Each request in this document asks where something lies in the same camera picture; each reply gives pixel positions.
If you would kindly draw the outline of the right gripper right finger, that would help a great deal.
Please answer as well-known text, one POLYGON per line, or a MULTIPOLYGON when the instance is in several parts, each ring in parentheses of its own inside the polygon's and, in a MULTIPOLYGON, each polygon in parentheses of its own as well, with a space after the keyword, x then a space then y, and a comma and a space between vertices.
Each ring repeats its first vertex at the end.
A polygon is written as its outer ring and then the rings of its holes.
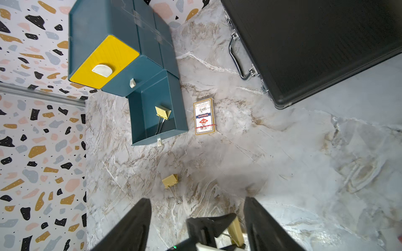
POLYGON ((255 198, 245 199, 244 215, 252 251, 303 250, 255 198))

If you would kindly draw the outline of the yellow binder clip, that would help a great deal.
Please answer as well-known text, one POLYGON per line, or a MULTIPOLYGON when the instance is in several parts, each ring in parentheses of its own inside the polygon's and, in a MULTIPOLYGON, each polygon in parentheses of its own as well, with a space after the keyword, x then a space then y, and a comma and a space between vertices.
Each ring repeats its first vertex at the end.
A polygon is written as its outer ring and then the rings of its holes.
POLYGON ((178 175, 172 174, 162 180, 162 184, 164 185, 165 189, 169 190, 172 196, 175 199, 175 203, 180 205, 183 203, 183 200, 178 194, 177 184, 179 183, 178 175))
POLYGON ((156 114, 159 117, 159 121, 158 121, 158 125, 157 125, 157 131, 155 133, 155 135, 158 135, 161 133, 162 131, 162 127, 163 124, 169 120, 170 114, 171 114, 171 110, 162 107, 162 106, 155 106, 156 109, 156 114))
POLYGON ((230 226, 222 233, 222 235, 229 237, 232 245, 242 249, 246 247, 238 217, 235 217, 230 226))

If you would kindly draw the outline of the yellow top drawer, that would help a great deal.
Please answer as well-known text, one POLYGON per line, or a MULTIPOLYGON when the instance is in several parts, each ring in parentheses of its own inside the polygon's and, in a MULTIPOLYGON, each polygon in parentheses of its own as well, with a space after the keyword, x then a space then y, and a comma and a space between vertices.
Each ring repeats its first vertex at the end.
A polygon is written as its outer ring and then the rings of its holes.
POLYGON ((72 74, 70 82, 100 90, 138 56, 137 50, 109 35, 72 74))

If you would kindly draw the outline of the teal drawer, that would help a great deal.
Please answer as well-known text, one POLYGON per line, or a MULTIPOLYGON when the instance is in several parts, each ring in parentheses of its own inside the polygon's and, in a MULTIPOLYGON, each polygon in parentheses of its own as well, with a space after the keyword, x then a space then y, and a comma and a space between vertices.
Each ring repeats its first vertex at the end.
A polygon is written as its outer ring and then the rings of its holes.
POLYGON ((163 70, 127 96, 132 145, 157 143, 188 131, 180 80, 163 70))
POLYGON ((102 91, 126 97, 134 91, 140 84, 145 83, 162 71, 162 67, 154 63, 146 56, 140 55, 120 73, 112 78, 103 88, 102 91))

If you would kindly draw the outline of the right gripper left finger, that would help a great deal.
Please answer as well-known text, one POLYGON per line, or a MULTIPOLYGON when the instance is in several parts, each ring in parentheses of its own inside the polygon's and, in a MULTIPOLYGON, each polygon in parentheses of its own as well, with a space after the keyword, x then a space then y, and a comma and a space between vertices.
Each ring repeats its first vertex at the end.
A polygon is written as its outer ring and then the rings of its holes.
POLYGON ((151 215, 150 199, 140 199, 93 250, 144 251, 147 246, 151 215))

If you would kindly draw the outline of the teal bottom drawer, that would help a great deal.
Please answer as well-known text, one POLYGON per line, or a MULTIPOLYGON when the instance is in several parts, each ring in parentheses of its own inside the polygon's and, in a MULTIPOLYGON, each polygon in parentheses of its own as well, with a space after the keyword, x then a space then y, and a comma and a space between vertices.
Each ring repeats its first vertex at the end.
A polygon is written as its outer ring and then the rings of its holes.
POLYGON ((127 96, 132 145, 157 143, 188 131, 180 80, 163 70, 127 96))

